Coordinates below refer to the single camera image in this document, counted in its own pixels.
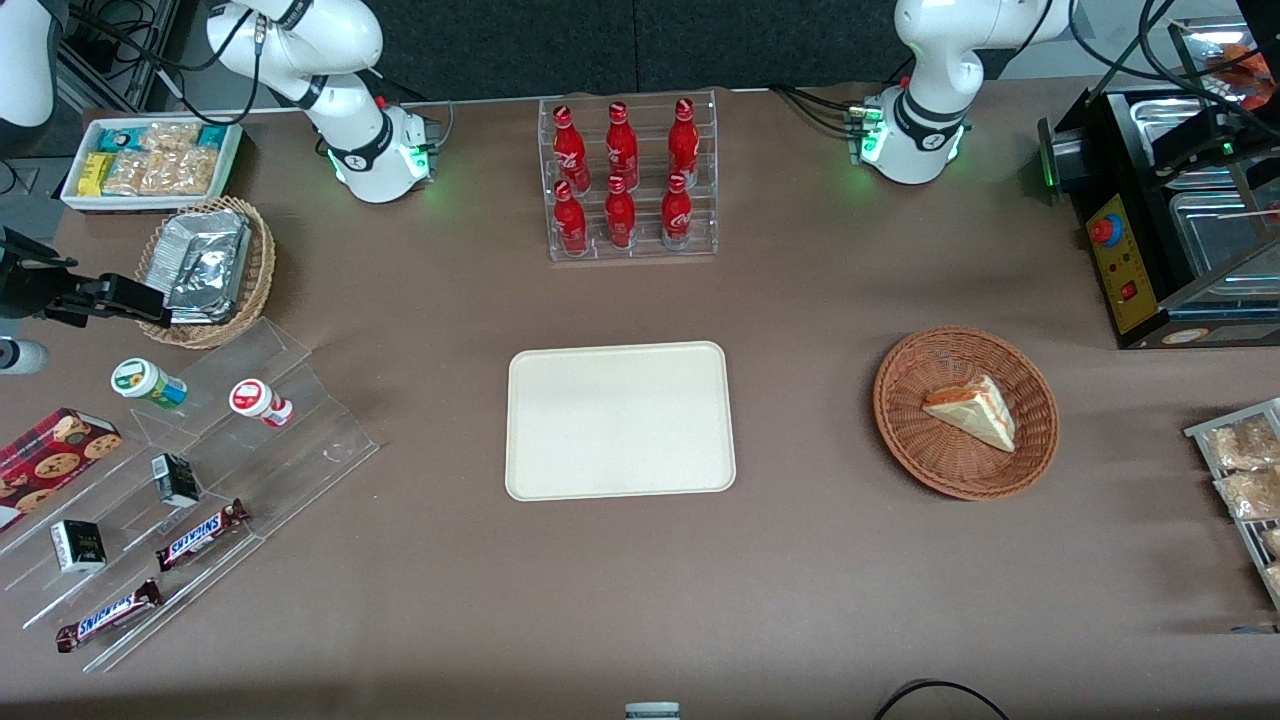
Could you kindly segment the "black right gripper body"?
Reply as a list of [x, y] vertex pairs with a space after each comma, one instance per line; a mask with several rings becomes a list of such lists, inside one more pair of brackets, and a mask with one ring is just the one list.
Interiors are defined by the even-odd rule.
[[1, 314], [4, 319], [38, 318], [86, 327], [96, 316], [95, 295], [81, 288], [93, 281], [70, 272], [79, 265], [14, 229], [3, 229]]

